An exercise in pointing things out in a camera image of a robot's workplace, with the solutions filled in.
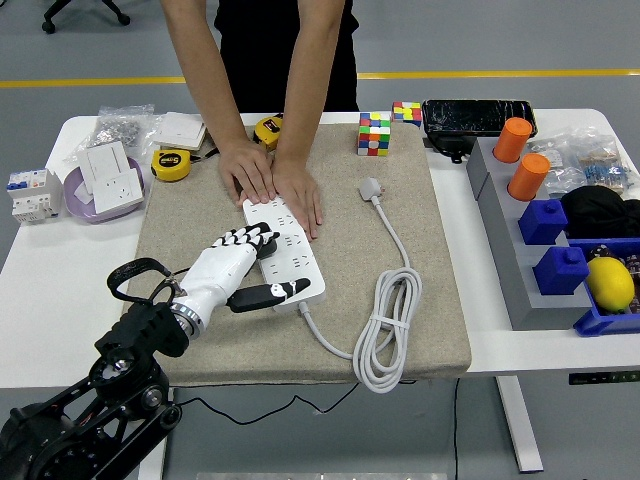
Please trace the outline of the person's right hand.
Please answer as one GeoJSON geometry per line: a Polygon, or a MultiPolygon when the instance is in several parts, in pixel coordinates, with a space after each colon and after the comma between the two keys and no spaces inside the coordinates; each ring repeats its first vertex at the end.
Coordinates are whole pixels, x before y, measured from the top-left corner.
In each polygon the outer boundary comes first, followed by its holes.
{"type": "Polygon", "coordinates": [[[276,196],[272,157],[248,139],[232,139],[219,146],[218,170],[231,200],[241,206],[268,203],[276,196]]]}

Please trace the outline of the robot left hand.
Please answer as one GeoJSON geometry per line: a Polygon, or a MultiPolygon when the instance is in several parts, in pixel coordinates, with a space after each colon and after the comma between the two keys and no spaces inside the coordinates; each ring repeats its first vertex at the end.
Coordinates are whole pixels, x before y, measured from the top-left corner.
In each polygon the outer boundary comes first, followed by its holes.
{"type": "Polygon", "coordinates": [[[260,222],[232,229],[202,251],[180,282],[183,295],[170,307],[188,335],[206,330],[218,307],[227,306],[234,313],[274,307],[311,285],[308,278],[299,278],[240,287],[255,261],[275,252],[278,237],[267,223],[260,222]]]}

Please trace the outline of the person's left hand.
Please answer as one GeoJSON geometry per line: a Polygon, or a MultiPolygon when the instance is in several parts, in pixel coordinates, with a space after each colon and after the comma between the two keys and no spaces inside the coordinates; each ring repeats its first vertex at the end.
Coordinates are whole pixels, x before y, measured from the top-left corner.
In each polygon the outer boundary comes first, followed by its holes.
{"type": "Polygon", "coordinates": [[[282,197],[309,241],[318,237],[323,223],[320,189],[306,162],[277,154],[271,166],[274,191],[282,197]]]}

